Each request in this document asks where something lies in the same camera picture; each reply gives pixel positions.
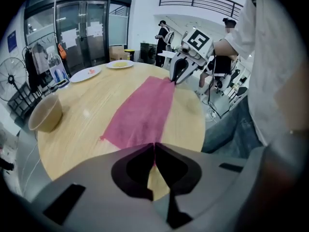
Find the black railing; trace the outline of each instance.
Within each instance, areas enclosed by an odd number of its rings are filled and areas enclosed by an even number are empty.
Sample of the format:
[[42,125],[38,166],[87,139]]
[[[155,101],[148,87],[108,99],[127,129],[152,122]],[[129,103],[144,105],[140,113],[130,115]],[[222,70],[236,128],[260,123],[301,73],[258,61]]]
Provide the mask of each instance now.
[[160,0],[159,6],[182,5],[212,10],[238,20],[242,5],[231,0]]
[[110,15],[122,15],[125,16],[125,6],[121,6],[110,12]]

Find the backpack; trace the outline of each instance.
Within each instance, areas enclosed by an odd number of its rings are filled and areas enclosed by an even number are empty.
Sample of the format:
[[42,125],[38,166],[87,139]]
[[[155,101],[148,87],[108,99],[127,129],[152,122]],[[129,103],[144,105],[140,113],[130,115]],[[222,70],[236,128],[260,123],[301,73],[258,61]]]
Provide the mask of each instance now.
[[58,44],[58,48],[59,48],[59,53],[61,55],[62,59],[66,59],[67,58],[67,53],[66,51],[63,49],[62,45]]
[[167,35],[164,37],[163,41],[167,44],[170,45],[174,39],[174,32],[169,30],[167,27],[163,27],[168,33]]

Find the plate of food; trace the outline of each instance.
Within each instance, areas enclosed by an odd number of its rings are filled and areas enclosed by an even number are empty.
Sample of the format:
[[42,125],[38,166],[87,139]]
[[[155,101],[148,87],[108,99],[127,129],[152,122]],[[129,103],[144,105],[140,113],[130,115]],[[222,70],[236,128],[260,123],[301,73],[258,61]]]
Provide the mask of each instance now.
[[73,83],[78,83],[84,80],[87,80],[91,77],[94,77],[95,75],[99,74],[101,72],[101,67],[95,66],[95,67],[90,67],[87,69],[83,69],[77,73],[75,73],[70,81]]
[[107,68],[111,69],[122,69],[122,68],[128,68],[133,66],[134,62],[131,60],[116,60],[113,62],[109,62],[106,64]]

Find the poster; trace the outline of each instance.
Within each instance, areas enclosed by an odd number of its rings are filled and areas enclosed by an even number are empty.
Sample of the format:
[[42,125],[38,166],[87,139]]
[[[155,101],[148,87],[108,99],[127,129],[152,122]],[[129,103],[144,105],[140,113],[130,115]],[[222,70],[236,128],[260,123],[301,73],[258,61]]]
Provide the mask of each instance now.
[[90,22],[90,26],[87,27],[87,36],[103,36],[103,27],[98,21]]
[[72,46],[76,46],[76,29],[71,29],[68,31],[64,31],[61,33],[62,36],[62,42],[66,44],[66,48],[70,48]]
[[8,47],[9,47],[9,53],[12,52],[17,47],[16,31],[14,31],[8,36]]

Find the paper bowl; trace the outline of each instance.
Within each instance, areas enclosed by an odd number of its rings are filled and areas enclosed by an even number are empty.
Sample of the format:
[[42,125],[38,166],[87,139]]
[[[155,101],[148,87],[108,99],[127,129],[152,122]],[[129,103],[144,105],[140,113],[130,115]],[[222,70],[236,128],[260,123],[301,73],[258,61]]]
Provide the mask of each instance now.
[[62,107],[58,95],[50,94],[34,108],[28,126],[32,131],[51,132],[62,116]]

